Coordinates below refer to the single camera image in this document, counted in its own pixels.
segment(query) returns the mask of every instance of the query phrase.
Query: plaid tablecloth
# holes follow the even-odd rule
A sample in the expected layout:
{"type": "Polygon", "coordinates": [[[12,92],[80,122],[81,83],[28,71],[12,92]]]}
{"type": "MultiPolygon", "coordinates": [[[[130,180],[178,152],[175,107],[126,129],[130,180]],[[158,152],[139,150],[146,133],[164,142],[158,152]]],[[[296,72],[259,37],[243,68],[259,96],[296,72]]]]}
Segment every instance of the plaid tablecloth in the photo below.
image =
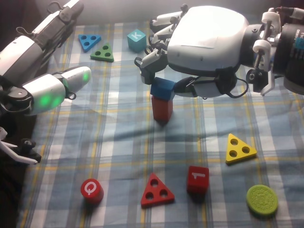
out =
{"type": "MultiPolygon", "coordinates": [[[[49,72],[88,66],[92,80],[77,99],[40,114],[33,139],[42,161],[28,168],[19,208],[22,228],[302,228],[304,227],[304,117],[302,96],[288,92],[282,79],[264,97],[248,92],[239,99],[175,96],[173,115],[162,127],[152,116],[150,87],[140,80],[127,34],[149,24],[77,27],[59,50],[49,72]],[[84,53],[79,34],[102,41],[84,53]],[[90,59],[106,42],[114,62],[90,59]],[[228,134],[257,149],[257,158],[225,164],[228,134]],[[210,186],[202,203],[186,192],[189,165],[208,167],[210,186]],[[140,200],[154,172],[175,194],[175,203],[141,209],[140,200]],[[96,178],[104,199],[85,206],[82,182],[96,178]],[[246,205],[256,184],[278,196],[274,218],[257,219],[246,205]]],[[[185,75],[169,67],[157,73],[173,81],[185,75]]],[[[238,71],[245,78],[245,69],[238,71]]],[[[234,93],[244,91],[238,84],[234,93]]]]}

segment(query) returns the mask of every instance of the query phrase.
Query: red triangle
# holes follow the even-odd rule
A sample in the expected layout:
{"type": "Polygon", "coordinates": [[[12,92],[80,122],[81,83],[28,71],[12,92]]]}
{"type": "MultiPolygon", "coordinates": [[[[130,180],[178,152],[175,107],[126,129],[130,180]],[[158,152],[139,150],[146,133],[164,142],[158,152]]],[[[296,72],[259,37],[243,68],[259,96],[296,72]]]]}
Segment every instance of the red triangle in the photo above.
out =
{"type": "Polygon", "coordinates": [[[173,193],[163,184],[163,182],[151,173],[146,189],[142,195],[142,208],[155,205],[171,203],[174,201],[173,193]]]}

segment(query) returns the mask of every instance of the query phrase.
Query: gray wall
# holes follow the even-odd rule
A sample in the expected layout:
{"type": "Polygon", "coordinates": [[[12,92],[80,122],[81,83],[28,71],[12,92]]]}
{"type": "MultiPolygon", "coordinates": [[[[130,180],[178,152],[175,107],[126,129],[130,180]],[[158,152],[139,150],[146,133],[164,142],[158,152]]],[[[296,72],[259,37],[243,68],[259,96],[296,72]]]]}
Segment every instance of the gray wall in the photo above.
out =
{"type": "MultiPolygon", "coordinates": [[[[36,0],[43,17],[47,16],[47,5],[53,0],[36,0]]],[[[62,6],[68,0],[57,0],[62,6]]],[[[222,6],[249,17],[260,16],[270,7],[279,6],[280,0],[82,0],[85,9],[80,15],[78,25],[92,25],[149,20],[152,17],[180,11],[186,3],[189,7],[200,5],[222,6]]]]}

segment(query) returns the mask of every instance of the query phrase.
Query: table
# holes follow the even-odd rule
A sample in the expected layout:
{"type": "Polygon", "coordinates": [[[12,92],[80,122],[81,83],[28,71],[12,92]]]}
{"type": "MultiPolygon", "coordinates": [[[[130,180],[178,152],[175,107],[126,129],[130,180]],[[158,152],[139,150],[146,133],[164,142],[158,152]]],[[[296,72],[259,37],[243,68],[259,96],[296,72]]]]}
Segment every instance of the table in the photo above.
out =
{"type": "MultiPolygon", "coordinates": [[[[49,72],[88,66],[92,80],[73,102],[40,114],[33,139],[42,161],[26,175],[18,227],[31,228],[299,228],[304,225],[304,100],[283,87],[264,97],[248,92],[204,101],[175,96],[166,126],[152,116],[150,87],[141,82],[133,61],[144,53],[128,49],[127,34],[149,35],[148,22],[80,26],[52,58],[49,72]],[[83,53],[79,34],[100,34],[102,41],[83,53]],[[114,62],[89,55],[107,41],[114,62]],[[225,164],[228,134],[257,149],[257,158],[225,164]],[[210,184],[202,203],[186,193],[189,165],[208,167],[210,184]],[[140,200],[154,172],[175,194],[175,203],[141,209],[140,200]],[[82,182],[96,178],[104,199],[88,208],[82,182]],[[278,196],[275,218],[260,220],[246,205],[256,184],[278,196]]],[[[245,69],[237,75],[244,78],[245,69]]],[[[179,81],[169,67],[156,74],[179,81]]],[[[234,93],[244,91],[237,85],[234,93]]]]}

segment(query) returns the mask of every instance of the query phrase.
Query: green disc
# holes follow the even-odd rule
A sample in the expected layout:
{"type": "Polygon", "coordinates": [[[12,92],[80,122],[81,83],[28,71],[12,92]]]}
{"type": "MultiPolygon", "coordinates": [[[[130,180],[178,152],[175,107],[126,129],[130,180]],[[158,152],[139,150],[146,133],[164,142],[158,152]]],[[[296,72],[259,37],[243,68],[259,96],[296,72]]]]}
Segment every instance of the green disc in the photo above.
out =
{"type": "Polygon", "coordinates": [[[278,202],[276,193],[268,186],[252,186],[246,195],[247,205],[258,215],[270,216],[275,213],[278,202]]]}

